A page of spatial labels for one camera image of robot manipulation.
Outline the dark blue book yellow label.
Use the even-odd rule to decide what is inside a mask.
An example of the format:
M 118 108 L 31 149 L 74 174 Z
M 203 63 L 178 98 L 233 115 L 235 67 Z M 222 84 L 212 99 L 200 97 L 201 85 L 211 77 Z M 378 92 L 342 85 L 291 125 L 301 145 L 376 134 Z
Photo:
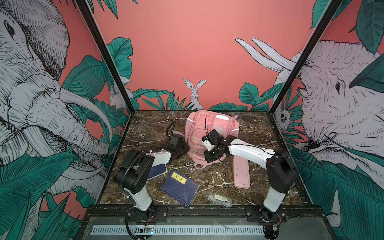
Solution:
M 172 170 L 161 190 L 179 203 L 188 207 L 196 195 L 199 184 L 176 170 Z

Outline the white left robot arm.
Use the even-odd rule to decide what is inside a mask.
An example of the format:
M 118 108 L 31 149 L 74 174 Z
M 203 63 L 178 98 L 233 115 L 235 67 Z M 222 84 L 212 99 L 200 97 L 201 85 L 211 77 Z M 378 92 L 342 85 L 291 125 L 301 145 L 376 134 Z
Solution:
M 157 149 L 154 151 L 140 151 L 131 149 L 116 170 L 114 181 L 119 190 L 126 195 L 133 206 L 142 212 L 147 212 L 153 203 L 146 190 L 146 182 L 151 168 L 166 165 L 170 161 L 184 156 L 188 150 L 181 147 L 175 151 Z

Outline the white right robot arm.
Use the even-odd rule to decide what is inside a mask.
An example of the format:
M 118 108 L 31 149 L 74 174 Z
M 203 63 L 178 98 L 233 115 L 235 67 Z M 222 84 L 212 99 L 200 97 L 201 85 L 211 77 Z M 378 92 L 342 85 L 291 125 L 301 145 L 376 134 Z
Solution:
M 279 210 L 291 186 L 299 177 L 293 159 L 277 150 L 251 145 L 234 136 L 224 138 L 213 134 L 202 137 L 202 143 L 206 148 L 204 156 L 208 163 L 219 160 L 224 155 L 232 155 L 251 161 L 267 171 L 270 188 L 263 202 L 262 211 L 265 213 L 275 214 Z

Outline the dark blue book left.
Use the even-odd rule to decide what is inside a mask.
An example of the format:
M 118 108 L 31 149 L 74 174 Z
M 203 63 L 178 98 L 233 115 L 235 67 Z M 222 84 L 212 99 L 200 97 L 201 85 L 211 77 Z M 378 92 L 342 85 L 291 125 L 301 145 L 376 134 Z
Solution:
M 148 176 L 148 180 L 159 177 L 159 176 L 165 174 L 167 171 L 168 171 L 167 166 L 165 164 L 152 166 L 150 173 L 149 173 L 149 176 Z

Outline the pink pencil case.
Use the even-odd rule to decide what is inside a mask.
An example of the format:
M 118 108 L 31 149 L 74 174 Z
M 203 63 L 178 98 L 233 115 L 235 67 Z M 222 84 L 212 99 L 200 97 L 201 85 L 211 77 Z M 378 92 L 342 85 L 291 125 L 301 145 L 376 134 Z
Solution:
M 248 189 L 251 186 L 249 161 L 245 158 L 234 156 L 233 158 L 234 186 L 240 189 Z

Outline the clear plastic eraser box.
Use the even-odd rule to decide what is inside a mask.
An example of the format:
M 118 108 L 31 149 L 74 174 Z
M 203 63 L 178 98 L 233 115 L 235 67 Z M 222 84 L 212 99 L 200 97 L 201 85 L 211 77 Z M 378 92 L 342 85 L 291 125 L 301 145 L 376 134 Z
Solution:
M 222 205 L 227 208 L 232 207 L 232 199 L 220 195 L 220 194 L 215 194 L 215 193 L 208 193 L 207 194 L 207 199 L 215 204 Z

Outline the white ventilation grille strip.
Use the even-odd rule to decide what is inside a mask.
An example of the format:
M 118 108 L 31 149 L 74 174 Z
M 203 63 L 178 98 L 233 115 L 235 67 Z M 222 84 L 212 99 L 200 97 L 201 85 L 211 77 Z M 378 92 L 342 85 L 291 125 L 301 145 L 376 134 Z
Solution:
M 264 236 L 262 226 L 205 226 L 205 225 L 133 225 L 135 236 Z M 94 225 L 91 236 L 127 236 L 126 226 Z

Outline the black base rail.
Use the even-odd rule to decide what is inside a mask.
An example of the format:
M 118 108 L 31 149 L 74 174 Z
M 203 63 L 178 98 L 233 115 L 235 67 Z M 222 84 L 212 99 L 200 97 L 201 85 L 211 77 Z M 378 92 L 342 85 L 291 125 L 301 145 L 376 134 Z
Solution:
M 171 218 L 245 218 L 251 223 L 278 223 L 295 218 L 320 218 L 327 221 L 327 217 L 320 206 L 283 206 L 275 214 L 269 217 L 262 215 L 259 205 L 233 205 L 226 208 L 221 205 L 154 205 L 149 211 L 137 210 L 132 205 L 93 205 L 88 208 L 83 222 L 89 222 L 91 218 L 121 218 L 128 217 L 131 223 L 164 223 Z

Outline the black frame post left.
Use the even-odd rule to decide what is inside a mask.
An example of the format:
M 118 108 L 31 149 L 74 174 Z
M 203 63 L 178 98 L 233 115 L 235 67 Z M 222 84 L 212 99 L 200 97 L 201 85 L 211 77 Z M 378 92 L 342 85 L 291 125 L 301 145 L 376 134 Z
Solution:
M 83 16 L 84 21 L 86 22 L 88 29 L 90 30 L 94 41 L 97 44 L 97 47 L 99 51 L 101 52 L 101 55 L 103 57 L 103 60 L 105 61 L 107 68 L 109 72 L 111 73 L 115 83 L 118 86 L 118 89 L 120 90 L 120 93 L 122 94 L 122 97 L 128 107 L 128 112 L 130 115 L 135 113 L 134 106 L 126 92 L 126 88 L 122 83 L 122 80 L 120 78 L 118 69 L 115 65 L 115 62 L 109 52 L 108 46 L 104 41 L 104 38 L 100 32 L 100 29 L 96 23 L 96 20 L 93 16 L 93 13 L 91 12 L 90 6 L 88 1 L 83 0 L 76 0 L 76 4 Z

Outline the black frame post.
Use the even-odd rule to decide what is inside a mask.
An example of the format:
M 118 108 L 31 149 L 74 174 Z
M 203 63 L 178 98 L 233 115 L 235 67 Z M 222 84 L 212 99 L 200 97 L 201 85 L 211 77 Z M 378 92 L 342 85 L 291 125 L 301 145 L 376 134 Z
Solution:
M 96 20 L 93 16 L 93 13 L 91 12 L 90 6 L 88 1 L 83 0 L 76 0 L 76 4 L 83 16 L 84 21 L 86 22 L 88 29 L 90 30 L 94 41 L 97 44 L 97 47 L 99 51 L 101 52 L 101 55 L 103 57 L 103 60 L 105 61 L 107 68 L 109 72 L 111 73 L 115 83 L 118 86 L 118 89 L 120 90 L 120 93 L 122 94 L 122 97 L 128 107 L 128 112 L 130 115 L 135 113 L 134 106 L 126 92 L 126 88 L 122 83 L 122 80 L 120 78 L 118 69 L 115 65 L 115 62 L 109 52 L 108 46 L 104 41 L 104 38 L 100 32 L 100 29 L 96 23 Z
M 297 78 L 300 70 L 304 66 L 308 57 L 311 55 L 317 42 L 319 41 L 320 37 L 323 35 L 327 26 L 331 22 L 333 16 L 335 15 L 335 13 L 338 10 L 341 3 L 342 3 L 342 0 L 332 0 L 327 4 L 317 26 L 315 27 L 308 43 L 306 44 L 302 54 L 300 55 L 297 63 L 295 64 L 293 70 L 291 71 L 288 79 L 286 80 L 285 84 L 283 85 L 283 87 L 282 87 L 277 99 L 275 100 L 273 106 L 270 108 L 270 110 L 269 110 L 270 116 L 272 116 L 276 112 L 276 110 L 278 109 L 279 104 L 282 102 L 282 100 L 283 100 L 284 96 L 286 95 L 286 93 L 288 92 L 290 86 L 293 84 L 293 82 Z

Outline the black frame post right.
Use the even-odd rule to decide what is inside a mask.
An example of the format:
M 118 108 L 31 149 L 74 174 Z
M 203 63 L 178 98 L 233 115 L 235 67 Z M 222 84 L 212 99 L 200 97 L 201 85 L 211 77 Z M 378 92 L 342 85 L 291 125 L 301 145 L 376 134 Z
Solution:
M 302 54 L 300 55 L 297 63 L 295 64 L 293 70 L 291 71 L 288 79 L 286 80 L 285 84 L 283 85 L 283 87 L 282 87 L 277 99 L 275 100 L 273 106 L 270 108 L 270 110 L 269 110 L 270 116 L 272 116 L 276 112 L 276 110 L 278 109 L 279 104 L 282 102 L 282 100 L 283 100 L 284 96 L 286 95 L 286 93 L 288 92 L 290 86 L 293 84 L 293 82 L 297 78 L 300 70 L 304 66 L 308 57 L 311 55 L 317 42 L 319 41 L 320 37 L 323 35 L 327 26 L 331 22 L 333 16 L 335 15 L 335 13 L 338 10 L 341 3 L 342 3 L 342 0 L 332 0 L 327 4 L 317 26 L 315 27 L 308 43 L 306 44 Z

